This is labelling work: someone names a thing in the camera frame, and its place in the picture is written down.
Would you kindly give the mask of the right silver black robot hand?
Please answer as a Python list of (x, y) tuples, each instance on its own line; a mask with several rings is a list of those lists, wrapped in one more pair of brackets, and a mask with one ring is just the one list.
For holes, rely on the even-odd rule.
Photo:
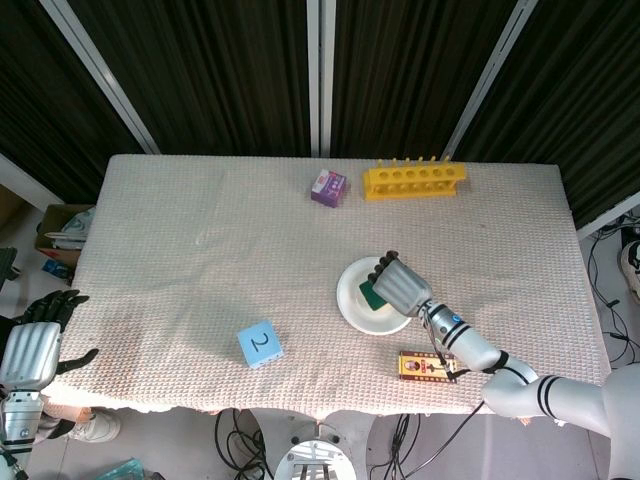
[(396, 311), (407, 317), (417, 317), (422, 305), (433, 298), (433, 291), (390, 250), (381, 257), (367, 276), (373, 291)]

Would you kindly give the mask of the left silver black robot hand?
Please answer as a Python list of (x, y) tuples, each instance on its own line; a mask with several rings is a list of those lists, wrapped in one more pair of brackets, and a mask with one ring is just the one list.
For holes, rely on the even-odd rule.
[(39, 392), (55, 377), (89, 365), (98, 355), (60, 358), (63, 334), (74, 310), (89, 297), (77, 290), (57, 290), (34, 301), (23, 314), (1, 318), (1, 388)]

